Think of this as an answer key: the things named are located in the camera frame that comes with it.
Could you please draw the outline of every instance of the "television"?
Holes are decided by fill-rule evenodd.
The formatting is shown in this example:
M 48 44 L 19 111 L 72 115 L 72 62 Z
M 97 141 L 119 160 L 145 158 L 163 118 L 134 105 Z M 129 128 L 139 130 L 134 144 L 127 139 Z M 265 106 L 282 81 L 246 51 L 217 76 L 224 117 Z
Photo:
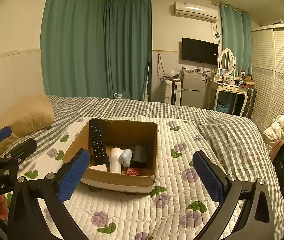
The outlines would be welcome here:
M 218 44 L 182 38 L 182 59 L 217 65 Z

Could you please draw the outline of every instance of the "screw head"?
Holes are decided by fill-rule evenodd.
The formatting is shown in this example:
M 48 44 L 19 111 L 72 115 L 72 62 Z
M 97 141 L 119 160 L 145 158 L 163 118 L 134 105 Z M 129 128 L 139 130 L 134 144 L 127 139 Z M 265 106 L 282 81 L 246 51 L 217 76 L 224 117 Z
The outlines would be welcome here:
M 53 179 L 55 177 L 55 174 L 53 172 L 50 172 L 49 174 L 46 175 L 47 179 Z
M 237 177 L 234 174 L 229 174 L 228 179 L 231 180 L 231 181 L 235 181 L 237 179 Z
M 258 183 L 263 185 L 264 184 L 264 179 L 258 178 Z
M 25 178 L 23 176 L 21 176 L 17 179 L 17 182 L 22 183 L 24 180 L 25 180 Z

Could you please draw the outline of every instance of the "oval mirror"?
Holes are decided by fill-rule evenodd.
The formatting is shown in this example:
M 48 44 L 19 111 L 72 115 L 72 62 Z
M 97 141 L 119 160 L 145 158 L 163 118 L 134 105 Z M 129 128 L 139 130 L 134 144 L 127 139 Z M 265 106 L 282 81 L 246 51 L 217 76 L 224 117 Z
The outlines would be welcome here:
M 231 75 L 234 70 L 235 58 L 230 49 L 222 51 L 219 58 L 219 68 L 225 69 L 227 75 Z

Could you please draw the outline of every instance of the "white bottle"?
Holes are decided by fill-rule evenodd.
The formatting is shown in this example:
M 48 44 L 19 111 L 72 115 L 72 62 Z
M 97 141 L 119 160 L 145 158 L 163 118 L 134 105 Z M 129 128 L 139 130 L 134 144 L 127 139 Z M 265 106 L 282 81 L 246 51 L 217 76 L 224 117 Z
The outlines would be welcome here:
M 122 150 L 114 147 L 109 156 L 110 172 L 121 173 L 121 165 L 128 168 L 132 158 L 132 151 L 130 149 Z
M 110 152 L 109 161 L 110 161 L 110 172 L 121 173 L 121 160 L 120 156 L 124 152 L 120 148 L 113 148 Z

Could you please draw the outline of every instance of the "headboard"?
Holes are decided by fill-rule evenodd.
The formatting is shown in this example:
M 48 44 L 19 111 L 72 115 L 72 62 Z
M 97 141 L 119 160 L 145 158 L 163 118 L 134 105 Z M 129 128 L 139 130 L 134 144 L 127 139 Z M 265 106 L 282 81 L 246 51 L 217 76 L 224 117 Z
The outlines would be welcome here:
M 41 50 L 28 49 L 0 54 L 0 116 L 18 98 L 44 94 Z

